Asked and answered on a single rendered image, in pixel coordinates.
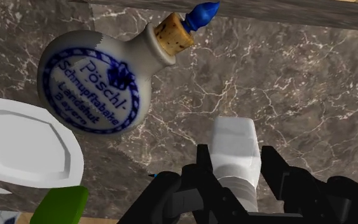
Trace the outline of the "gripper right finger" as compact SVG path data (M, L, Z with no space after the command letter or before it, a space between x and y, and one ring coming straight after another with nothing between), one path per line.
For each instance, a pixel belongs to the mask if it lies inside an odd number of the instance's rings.
M345 176L323 182L289 165L272 146L261 149L261 173L286 213L302 215L307 224L358 224L358 182Z

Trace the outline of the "white plastic bottle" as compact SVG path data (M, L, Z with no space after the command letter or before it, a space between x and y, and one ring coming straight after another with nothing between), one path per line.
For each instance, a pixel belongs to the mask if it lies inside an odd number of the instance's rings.
M257 212L261 158L253 120L216 118L209 152L216 179L231 190L244 209Z

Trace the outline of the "round white blue ceramic flask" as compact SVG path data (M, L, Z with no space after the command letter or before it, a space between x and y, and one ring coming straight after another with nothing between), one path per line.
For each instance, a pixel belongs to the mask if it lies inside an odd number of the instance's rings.
M120 135L149 111L151 78L194 43L192 33L216 15L218 3L198 4L184 17L171 13L128 41L97 31L70 31L43 51L37 88L43 106L67 128Z

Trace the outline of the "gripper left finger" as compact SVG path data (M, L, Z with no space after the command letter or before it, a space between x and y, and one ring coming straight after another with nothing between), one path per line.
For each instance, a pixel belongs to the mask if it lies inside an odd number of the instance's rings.
M245 224L248 212L230 189L212 173L206 144L196 147L196 162L182 173L157 174L117 224L177 224L183 213L192 212L196 224Z

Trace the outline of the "green block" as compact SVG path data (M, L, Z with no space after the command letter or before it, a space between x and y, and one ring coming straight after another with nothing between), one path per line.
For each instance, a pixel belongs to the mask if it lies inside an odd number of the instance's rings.
M88 198L84 186L52 188L35 210L29 224L78 224Z

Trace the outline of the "white plate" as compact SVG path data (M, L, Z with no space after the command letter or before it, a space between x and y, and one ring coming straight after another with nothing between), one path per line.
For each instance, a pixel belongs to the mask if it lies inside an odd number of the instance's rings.
M0 98L0 181L32 188L77 186L83 169L76 137L47 110Z

